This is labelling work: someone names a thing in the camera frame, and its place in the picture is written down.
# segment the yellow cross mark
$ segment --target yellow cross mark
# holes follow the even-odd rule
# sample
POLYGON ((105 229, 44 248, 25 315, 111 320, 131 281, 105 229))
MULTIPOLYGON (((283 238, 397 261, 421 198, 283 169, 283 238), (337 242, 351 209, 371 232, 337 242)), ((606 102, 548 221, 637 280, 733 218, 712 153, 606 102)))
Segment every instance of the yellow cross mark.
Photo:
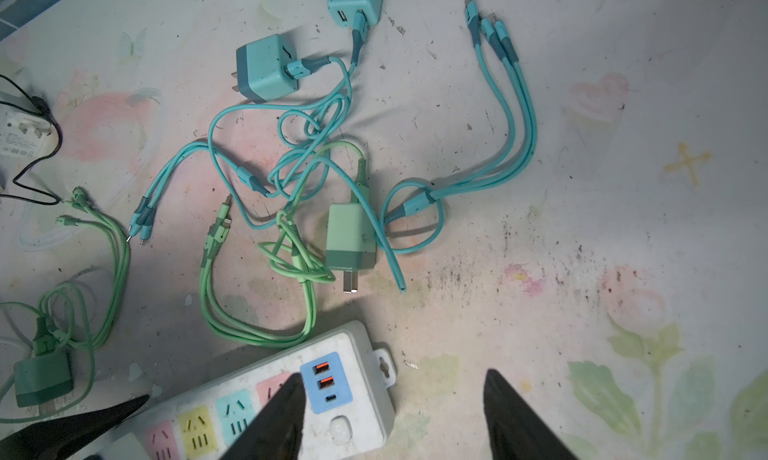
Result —
POLYGON ((688 153, 688 146, 683 142, 677 143, 677 152, 680 154, 682 160, 680 160, 678 163, 671 163, 667 165, 664 167, 664 171, 672 173, 673 171, 677 171, 678 169, 685 167, 688 170, 690 181, 693 182, 694 186, 697 186, 699 184, 699 177, 696 175, 694 162, 708 162, 710 158, 712 158, 712 152, 704 152, 701 153, 698 157, 691 157, 688 153))

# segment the green charging cable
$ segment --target green charging cable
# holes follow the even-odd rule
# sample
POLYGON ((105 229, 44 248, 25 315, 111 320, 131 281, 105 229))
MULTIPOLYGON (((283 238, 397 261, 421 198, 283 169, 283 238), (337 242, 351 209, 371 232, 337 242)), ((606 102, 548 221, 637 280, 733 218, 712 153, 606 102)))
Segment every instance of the green charging cable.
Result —
MULTIPOLYGON (((90 360, 91 371, 88 374, 88 384, 80 397, 74 402, 59 408, 54 412, 47 414, 26 417, 26 418, 0 418, 0 424, 8 423, 27 423, 36 422, 38 420, 44 420, 56 416, 68 409, 78 405, 82 402, 88 393, 93 388, 94 379, 96 376, 96 359, 94 356, 94 350, 102 346, 109 337, 109 334, 114 325, 114 321, 117 319, 120 306, 123 302, 123 295, 125 293, 125 285, 128 280, 128 267, 130 264, 130 246, 125 241, 126 235, 122 228, 109 216, 104 215, 94 209, 91 203, 88 201, 88 197, 85 195, 85 191, 81 188, 76 188, 73 191, 72 200, 64 202, 72 208, 87 213, 91 216, 90 220, 83 220, 74 218, 69 215, 62 215, 56 218, 56 222, 65 226, 86 226, 89 228, 96 228, 104 233, 109 241, 110 249, 113 259, 113 289, 112 296, 110 298, 109 307, 107 309, 107 315, 101 327, 97 331, 96 335, 91 334, 91 326, 88 322, 88 310, 85 307, 84 295, 81 287, 74 282, 63 282, 56 285, 53 289, 45 292, 38 301, 37 308, 21 303, 20 301, 5 301, 0 303, 0 307, 16 307, 25 309, 34 313, 38 318, 44 319, 46 328, 52 331, 52 335, 55 338, 55 349, 63 349, 65 347, 72 348, 74 350, 81 350, 88 352, 88 358, 90 360), (64 309, 67 312, 67 327, 66 329, 59 328, 54 321, 53 307, 55 302, 61 299, 64 302, 64 309), (75 322, 75 307, 80 312, 81 327, 84 332, 83 340, 76 340, 74 338, 75 322)), ((12 382, 12 378, 9 378, 6 384, 12 382)), ((0 402, 5 397, 5 394, 10 388, 3 388, 0 391, 0 402)))
MULTIPOLYGON (((314 157, 323 156, 328 150, 335 147, 351 149, 360 158, 364 158, 360 148, 347 141, 335 141, 319 148, 314 157)), ((305 174, 299 180, 296 198, 301 198, 302 190, 306 185, 306 179, 312 169, 319 165, 314 163, 308 166, 305 174)), ((365 172, 358 171, 358 177, 365 178, 365 172)), ((275 242, 262 242, 258 244, 261 251, 270 261, 270 267, 275 273, 293 278, 298 281, 304 292, 306 303, 306 319, 302 330, 294 335, 277 335, 275 333, 257 329, 244 321, 240 321, 229 315, 216 300, 213 287, 214 259, 221 250, 226 237, 229 234, 232 220, 229 217, 231 197, 219 208, 216 221, 208 230, 203 261, 200 264, 200 311, 203 313, 208 326, 214 333, 224 339, 239 341, 247 345, 263 346, 274 349, 285 349, 300 344, 312 332, 317 318, 317 296, 315 283, 333 283, 336 277, 333 272, 317 256, 313 255, 303 242, 299 230, 293 222, 293 216, 299 205, 299 201, 291 202, 286 210, 277 212, 275 225, 280 235, 275 242), (280 253, 289 253, 290 262, 280 256, 280 253)))

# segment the black wire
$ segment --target black wire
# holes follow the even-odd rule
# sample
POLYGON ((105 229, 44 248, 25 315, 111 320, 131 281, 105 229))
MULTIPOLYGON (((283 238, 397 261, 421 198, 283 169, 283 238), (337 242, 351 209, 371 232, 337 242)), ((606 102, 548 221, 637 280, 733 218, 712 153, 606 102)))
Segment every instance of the black wire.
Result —
POLYGON ((22 169, 22 171, 19 172, 19 174, 16 175, 14 177, 14 179, 13 179, 13 184, 15 186, 20 186, 20 187, 22 187, 24 189, 28 189, 28 190, 33 191, 35 193, 40 193, 41 195, 48 196, 49 198, 51 198, 53 200, 50 201, 50 202, 42 202, 42 201, 37 200, 37 199, 26 198, 24 196, 8 195, 6 193, 0 193, 0 198, 20 199, 20 200, 25 201, 25 202, 34 203, 36 205, 46 205, 46 206, 58 205, 58 204, 60 204, 62 202, 62 199, 59 198, 58 196, 56 196, 54 193, 45 192, 45 191, 43 191, 41 189, 37 189, 37 188, 34 188, 32 186, 22 185, 21 183, 18 182, 18 179, 23 177, 26 172, 28 172, 30 169, 32 169, 32 167, 34 167, 35 165, 37 165, 38 163, 40 163, 44 159, 49 159, 49 158, 53 157, 53 155, 58 153, 58 150, 62 148, 62 139, 64 137, 64 134, 62 132, 62 127, 59 126, 58 122, 53 118, 53 113, 51 112, 50 106, 48 106, 48 104, 45 102, 45 100, 43 100, 40 96, 29 96, 27 94, 27 92, 25 92, 19 85, 17 85, 13 80, 11 80, 10 78, 8 78, 5 75, 0 74, 0 78, 2 78, 3 80, 6 80, 9 83, 11 83, 16 88, 16 90, 20 91, 22 93, 22 95, 24 95, 26 97, 26 99, 29 100, 29 102, 35 108, 38 109, 38 111, 37 112, 33 112, 32 110, 21 108, 19 105, 14 105, 13 103, 5 102, 5 101, 0 101, 0 105, 12 106, 15 109, 19 109, 19 110, 21 110, 21 111, 23 111, 23 112, 25 112, 25 113, 27 113, 29 115, 33 115, 35 117, 40 117, 40 118, 48 120, 53 125, 53 128, 56 128, 56 135, 58 136, 58 141, 56 142, 56 147, 53 149, 52 152, 50 152, 48 155, 46 155, 44 157, 40 157, 40 158, 37 158, 37 159, 33 160, 26 167, 24 167, 22 169))

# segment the pink outlet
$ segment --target pink outlet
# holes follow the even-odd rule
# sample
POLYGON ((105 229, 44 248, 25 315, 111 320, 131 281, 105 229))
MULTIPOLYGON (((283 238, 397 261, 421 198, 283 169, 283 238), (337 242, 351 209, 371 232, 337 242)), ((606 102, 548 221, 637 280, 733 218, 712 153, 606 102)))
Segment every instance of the pink outlet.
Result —
POLYGON ((144 431, 144 447, 152 460, 182 460, 171 422, 147 428, 144 431))
POLYGON ((289 377, 290 372, 283 372, 256 384, 256 393, 259 396, 261 406, 266 405, 275 396, 289 377))

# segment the orange usb port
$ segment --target orange usb port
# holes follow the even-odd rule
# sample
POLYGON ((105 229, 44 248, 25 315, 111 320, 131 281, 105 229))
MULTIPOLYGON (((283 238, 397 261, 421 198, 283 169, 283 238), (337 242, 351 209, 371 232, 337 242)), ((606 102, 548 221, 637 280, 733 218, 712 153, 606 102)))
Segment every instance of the orange usb port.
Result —
POLYGON ((322 373, 325 370, 330 369, 330 368, 331 368, 331 366, 328 365, 328 362, 323 362, 323 363, 321 363, 319 365, 315 365, 313 367, 313 369, 315 369, 315 375, 317 375, 318 373, 322 373))
POLYGON ((328 388, 333 385, 333 377, 323 378, 317 384, 320 386, 320 389, 328 388))

